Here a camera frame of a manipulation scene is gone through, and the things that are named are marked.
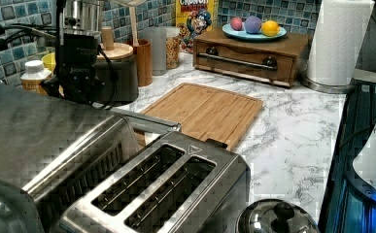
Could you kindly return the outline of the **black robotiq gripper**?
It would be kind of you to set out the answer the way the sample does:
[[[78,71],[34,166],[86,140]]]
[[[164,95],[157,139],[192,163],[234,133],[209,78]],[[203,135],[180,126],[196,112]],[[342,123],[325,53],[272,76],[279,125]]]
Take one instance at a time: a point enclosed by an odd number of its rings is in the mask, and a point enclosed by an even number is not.
[[[55,51],[53,76],[41,82],[41,88],[48,96],[63,96],[69,101],[91,105],[104,88],[94,68],[98,41],[93,36],[64,34],[60,42]]]

